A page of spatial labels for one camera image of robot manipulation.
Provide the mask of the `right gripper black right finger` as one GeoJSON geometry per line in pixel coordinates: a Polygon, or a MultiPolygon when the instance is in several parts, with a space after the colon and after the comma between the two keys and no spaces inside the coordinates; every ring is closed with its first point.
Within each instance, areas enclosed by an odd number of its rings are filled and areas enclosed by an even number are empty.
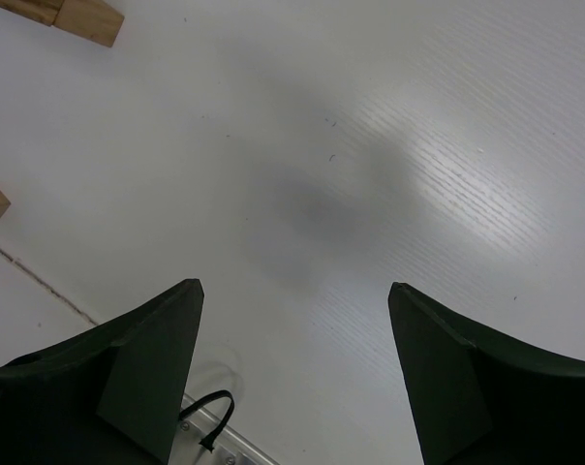
{"type": "Polygon", "coordinates": [[[464,317],[405,283],[388,308],[426,464],[585,464],[585,361],[464,317]]]}

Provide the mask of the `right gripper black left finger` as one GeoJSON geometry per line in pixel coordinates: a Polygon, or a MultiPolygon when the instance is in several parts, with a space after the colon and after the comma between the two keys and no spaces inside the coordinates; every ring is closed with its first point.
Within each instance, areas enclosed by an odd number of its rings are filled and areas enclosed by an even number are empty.
{"type": "Polygon", "coordinates": [[[165,464],[204,294],[140,307],[0,366],[0,464],[165,464]]]}

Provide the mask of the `long wooden block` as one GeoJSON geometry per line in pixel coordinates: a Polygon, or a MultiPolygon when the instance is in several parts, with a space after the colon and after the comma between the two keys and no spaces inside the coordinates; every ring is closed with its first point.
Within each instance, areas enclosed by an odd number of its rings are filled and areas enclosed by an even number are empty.
{"type": "Polygon", "coordinates": [[[104,47],[113,47],[125,16],[105,1],[65,0],[53,26],[104,47]]]}

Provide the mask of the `striped wooden block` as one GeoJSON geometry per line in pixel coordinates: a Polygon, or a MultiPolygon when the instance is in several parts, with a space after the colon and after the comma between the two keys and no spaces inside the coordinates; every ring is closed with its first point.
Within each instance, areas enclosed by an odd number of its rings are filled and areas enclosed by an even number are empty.
{"type": "Polygon", "coordinates": [[[63,3],[63,0],[0,0],[0,8],[45,26],[51,26],[63,3]]]}

